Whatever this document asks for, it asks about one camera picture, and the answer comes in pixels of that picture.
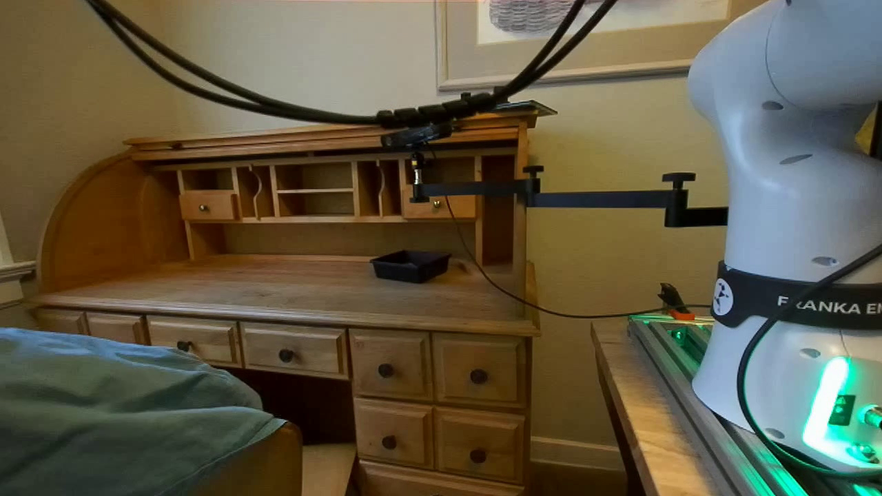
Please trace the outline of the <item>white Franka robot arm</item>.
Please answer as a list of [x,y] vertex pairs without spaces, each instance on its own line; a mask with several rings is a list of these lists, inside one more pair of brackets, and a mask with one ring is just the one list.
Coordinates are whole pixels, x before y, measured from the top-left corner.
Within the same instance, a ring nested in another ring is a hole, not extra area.
[[838,470],[879,469],[882,0],[767,0],[689,68],[729,166],[714,330],[692,378],[723,418]]

